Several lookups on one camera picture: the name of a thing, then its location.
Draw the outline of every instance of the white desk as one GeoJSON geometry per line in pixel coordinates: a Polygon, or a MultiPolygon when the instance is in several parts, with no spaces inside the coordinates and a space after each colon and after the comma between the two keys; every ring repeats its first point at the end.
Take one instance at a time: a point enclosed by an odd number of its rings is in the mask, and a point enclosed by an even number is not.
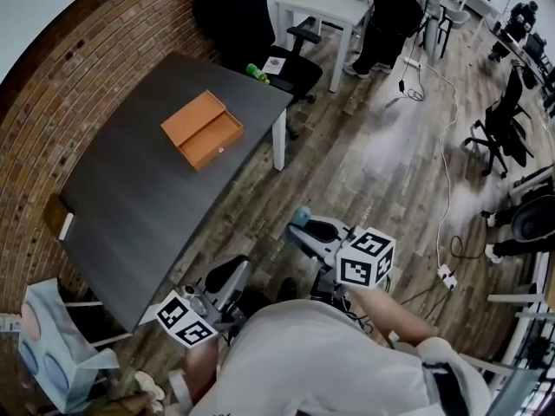
{"type": "Polygon", "coordinates": [[[372,0],[276,0],[276,4],[278,13],[277,41],[283,47],[287,47],[287,29],[293,26],[294,12],[313,16],[319,22],[324,20],[343,28],[336,66],[330,84],[330,91],[335,93],[339,88],[343,63],[347,56],[353,28],[366,15],[369,15],[372,0]]]}

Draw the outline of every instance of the power strip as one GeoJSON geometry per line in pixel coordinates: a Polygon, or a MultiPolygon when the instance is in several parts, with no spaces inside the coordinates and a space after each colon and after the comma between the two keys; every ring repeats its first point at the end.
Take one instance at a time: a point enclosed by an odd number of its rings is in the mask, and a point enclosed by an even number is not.
{"type": "Polygon", "coordinates": [[[416,68],[416,69],[422,69],[422,64],[416,61],[415,59],[410,59],[408,57],[405,57],[402,60],[406,65],[412,66],[413,68],[416,68]]]}
{"type": "Polygon", "coordinates": [[[454,278],[451,270],[445,264],[437,269],[437,275],[440,277],[443,284],[449,289],[453,290],[457,287],[457,279],[454,278]]]}

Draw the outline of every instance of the orange box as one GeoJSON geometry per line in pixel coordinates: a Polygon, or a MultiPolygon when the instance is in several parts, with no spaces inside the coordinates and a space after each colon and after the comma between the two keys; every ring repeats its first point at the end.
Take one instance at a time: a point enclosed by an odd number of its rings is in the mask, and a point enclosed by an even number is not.
{"type": "Polygon", "coordinates": [[[243,125],[210,91],[187,103],[161,126],[197,171],[243,134],[243,125]]]}

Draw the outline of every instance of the qr code cube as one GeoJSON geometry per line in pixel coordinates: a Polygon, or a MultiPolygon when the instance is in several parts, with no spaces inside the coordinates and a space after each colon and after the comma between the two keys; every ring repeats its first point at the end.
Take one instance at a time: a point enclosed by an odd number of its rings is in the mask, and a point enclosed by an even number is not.
{"type": "Polygon", "coordinates": [[[382,232],[368,228],[359,232],[349,246],[336,256],[339,283],[373,288],[393,268],[395,240],[382,232]]]}

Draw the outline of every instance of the blue circle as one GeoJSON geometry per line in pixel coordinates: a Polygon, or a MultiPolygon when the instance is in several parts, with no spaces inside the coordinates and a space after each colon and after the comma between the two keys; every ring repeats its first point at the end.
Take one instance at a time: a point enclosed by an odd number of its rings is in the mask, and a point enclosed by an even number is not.
{"type": "Polygon", "coordinates": [[[55,387],[61,392],[67,392],[69,388],[68,377],[63,372],[58,361],[50,354],[44,356],[44,368],[46,369],[46,375],[48,375],[55,387]]]}
{"type": "Polygon", "coordinates": [[[21,347],[19,348],[19,354],[23,358],[23,362],[27,366],[27,369],[31,374],[36,375],[38,373],[38,364],[36,363],[36,358],[29,345],[25,342],[21,342],[21,347]]]}

